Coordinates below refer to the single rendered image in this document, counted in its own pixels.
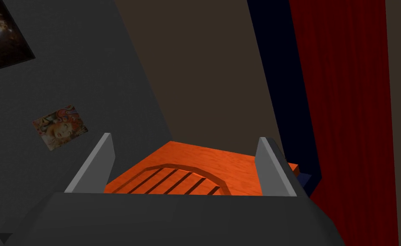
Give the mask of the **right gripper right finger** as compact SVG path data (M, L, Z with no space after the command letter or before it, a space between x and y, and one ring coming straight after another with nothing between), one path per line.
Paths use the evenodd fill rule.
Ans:
M263 196L308 197L273 139L259 138L255 165Z

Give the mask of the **orange wooden cupboard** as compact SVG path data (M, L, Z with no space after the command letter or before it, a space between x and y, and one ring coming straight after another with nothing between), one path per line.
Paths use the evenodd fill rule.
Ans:
M289 164L297 176L299 169ZM262 196L255 156L170 141L111 181L105 193Z

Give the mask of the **red curtain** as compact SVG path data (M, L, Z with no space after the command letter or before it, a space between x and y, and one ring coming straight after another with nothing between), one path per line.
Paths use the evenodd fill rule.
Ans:
M322 179L346 246L398 246L384 0L289 0Z

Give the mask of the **dark window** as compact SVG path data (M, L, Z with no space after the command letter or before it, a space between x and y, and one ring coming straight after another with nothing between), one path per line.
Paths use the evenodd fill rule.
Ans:
M310 196L321 169L289 0L247 0L285 158Z

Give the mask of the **dark brown picture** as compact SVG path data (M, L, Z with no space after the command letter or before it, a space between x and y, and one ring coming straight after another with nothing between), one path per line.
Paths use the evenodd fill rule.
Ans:
M35 58L19 27L0 0L0 69Z

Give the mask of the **colourful portrait picture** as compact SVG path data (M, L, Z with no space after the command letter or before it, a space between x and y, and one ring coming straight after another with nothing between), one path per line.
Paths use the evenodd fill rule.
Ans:
M73 105L36 119L32 125L50 151L88 131Z

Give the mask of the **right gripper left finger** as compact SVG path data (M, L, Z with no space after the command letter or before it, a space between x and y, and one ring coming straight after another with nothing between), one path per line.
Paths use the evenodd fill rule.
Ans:
M65 193L103 193L115 161L111 133L103 133L92 149L79 161Z

